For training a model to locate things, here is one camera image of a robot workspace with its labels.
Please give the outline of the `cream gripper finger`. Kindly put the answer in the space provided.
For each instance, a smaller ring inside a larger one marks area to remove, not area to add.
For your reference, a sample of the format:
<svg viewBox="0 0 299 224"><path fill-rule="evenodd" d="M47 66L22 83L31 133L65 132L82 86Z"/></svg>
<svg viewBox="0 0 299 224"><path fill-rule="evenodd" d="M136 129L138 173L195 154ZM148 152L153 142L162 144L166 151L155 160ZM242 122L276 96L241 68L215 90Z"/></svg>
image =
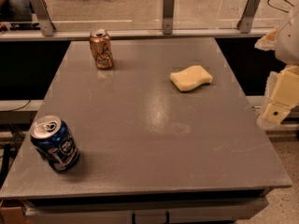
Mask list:
<svg viewBox="0 0 299 224"><path fill-rule="evenodd" d="M292 107L265 100L258 112L257 124L264 130L274 129L291 113Z"/></svg>

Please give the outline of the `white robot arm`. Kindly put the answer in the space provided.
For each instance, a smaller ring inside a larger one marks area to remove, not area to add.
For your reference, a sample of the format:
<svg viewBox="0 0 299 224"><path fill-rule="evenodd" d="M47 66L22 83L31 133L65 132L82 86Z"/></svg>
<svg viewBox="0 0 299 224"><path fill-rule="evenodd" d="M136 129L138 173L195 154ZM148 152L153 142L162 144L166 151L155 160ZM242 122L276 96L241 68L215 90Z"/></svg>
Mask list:
<svg viewBox="0 0 299 224"><path fill-rule="evenodd" d="M296 4L279 26L260 38L256 49L273 50L286 64L279 72L271 71L257 124L262 129L276 128L299 105L299 5Z"/></svg>

